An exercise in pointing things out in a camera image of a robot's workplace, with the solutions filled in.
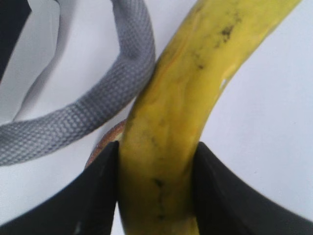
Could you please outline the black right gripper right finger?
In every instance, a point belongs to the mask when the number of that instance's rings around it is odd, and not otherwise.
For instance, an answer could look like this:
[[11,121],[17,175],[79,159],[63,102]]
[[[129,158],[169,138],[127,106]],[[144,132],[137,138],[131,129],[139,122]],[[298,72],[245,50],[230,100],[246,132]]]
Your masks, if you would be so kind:
[[312,221],[257,192],[199,142],[193,201],[201,235],[311,235]]

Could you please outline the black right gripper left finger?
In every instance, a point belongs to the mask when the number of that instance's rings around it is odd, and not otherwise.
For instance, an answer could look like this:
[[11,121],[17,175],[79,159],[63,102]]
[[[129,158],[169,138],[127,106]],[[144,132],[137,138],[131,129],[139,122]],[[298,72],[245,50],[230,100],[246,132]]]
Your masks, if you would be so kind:
[[68,186],[1,225],[2,235],[109,235],[117,201],[118,142],[109,143]]

